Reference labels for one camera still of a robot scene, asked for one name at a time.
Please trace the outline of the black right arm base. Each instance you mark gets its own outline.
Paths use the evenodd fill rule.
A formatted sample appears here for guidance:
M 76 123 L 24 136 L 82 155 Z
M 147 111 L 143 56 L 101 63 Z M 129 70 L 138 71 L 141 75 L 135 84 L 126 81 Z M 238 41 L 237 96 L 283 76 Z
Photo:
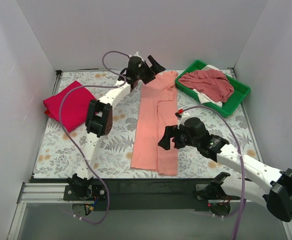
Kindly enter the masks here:
M 194 196 L 197 200 L 208 201 L 208 209 L 211 212 L 212 217 L 216 218 L 229 218 L 237 214 L 240 208 L 231 211 L 231 199 L 230 195 L 227 195 L 221 186 L 225 180 L 230 180 L 231 175 L 226 172 L 218 174 L 208 184 L 196 184 L 194 190 Z

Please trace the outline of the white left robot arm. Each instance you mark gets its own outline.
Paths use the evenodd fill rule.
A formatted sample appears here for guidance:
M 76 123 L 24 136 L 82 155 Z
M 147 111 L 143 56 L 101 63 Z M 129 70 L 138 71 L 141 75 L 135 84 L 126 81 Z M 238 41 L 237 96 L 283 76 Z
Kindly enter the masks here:
M 148 66 L 138 52 L 128 58 L 128 66 L 120 72 L 115 85 L 109 86 L 109 91 L 104 96 L 91 100 L 88 104 L 85 121 L 87 134 L 83 150 L 85 157 L 75 171 L 81 179 L 89 180 L 94 177 L 89 167 L 93 167 L 99 156 L 100 146 L 112 129 L 114 108 L 136 88 L 139 81 L 148 84 L 157 74 L 166 70 L 151 55 L 148 56 L 151 66 Z

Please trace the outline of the salmon pink t-shirt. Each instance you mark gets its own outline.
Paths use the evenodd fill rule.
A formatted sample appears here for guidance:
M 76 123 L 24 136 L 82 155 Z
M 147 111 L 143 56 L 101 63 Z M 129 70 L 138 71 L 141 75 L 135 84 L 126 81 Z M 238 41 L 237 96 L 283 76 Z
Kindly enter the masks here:
M 139 116 L 131 167 L 155 171 L 160 175 L 175 176 L 178 172 L 178 151 L 164 150 L 158 142 L 164 135 L 166 126 L 178 123 L 176 71 L 166 71 L 141 88 Z

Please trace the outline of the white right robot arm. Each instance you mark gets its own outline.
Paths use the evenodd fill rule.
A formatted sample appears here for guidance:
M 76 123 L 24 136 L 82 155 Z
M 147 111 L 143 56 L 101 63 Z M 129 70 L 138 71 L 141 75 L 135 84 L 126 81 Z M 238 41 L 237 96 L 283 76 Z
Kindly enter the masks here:
M 165 150 L 194 147 L 202 156 L 241 174 L 241 178 L 227 172 L 218 174 L 210 184 L 196 191 L 199 198 L 240 197 L 266 207 L 281 221 L 292 220 L 292 169 L 283 171 L 240 154 L 226 139 L 210 134 L 197 117 L 166 126 L 158 146 Z

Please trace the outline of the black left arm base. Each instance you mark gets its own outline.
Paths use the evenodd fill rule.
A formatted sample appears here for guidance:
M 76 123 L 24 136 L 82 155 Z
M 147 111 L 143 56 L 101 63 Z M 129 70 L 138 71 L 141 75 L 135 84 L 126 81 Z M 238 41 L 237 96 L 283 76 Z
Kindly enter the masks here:
M 84 216 L 89 216 L 97 203 L 107 200 L 107 191 L 103 184 L 94 183 L 93 178 L 80 178 L 76 173 L 66 179 L 63 200 L 79 202 L 75 206 L 83 207 Z

